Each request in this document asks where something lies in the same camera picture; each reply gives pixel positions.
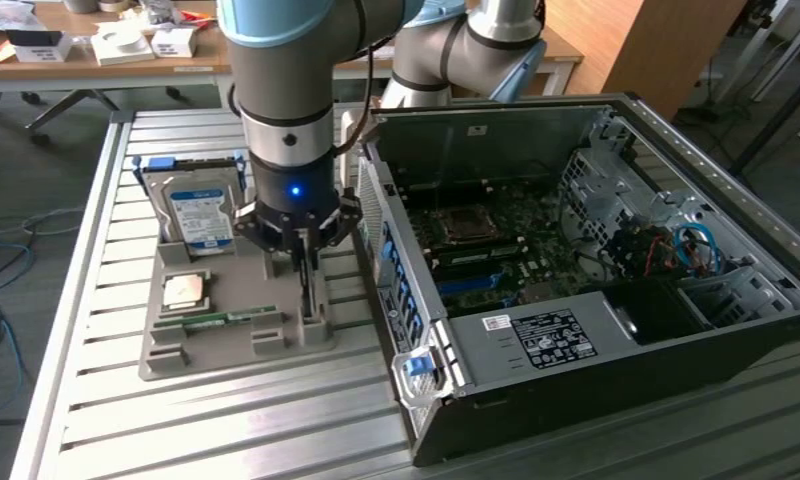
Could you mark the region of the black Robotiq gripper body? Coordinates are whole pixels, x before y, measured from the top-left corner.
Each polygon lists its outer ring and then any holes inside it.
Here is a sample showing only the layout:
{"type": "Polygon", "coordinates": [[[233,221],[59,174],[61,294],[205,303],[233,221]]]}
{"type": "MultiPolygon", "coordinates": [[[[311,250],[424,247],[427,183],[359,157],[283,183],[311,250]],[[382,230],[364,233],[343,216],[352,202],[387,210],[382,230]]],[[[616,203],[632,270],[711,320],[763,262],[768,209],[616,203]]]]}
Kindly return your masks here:
{"type": "Polygon", "coordinates": [[[283,167],[249,154],[256,181],[253,220],[263,230],[267,244],[291,247],[299,230],[305,229],[309,248],[327,246],[329,234],[320,226],[339,209],[335,190],[335,156],[329,149],[316,160],[301,166],[283,167]]]}

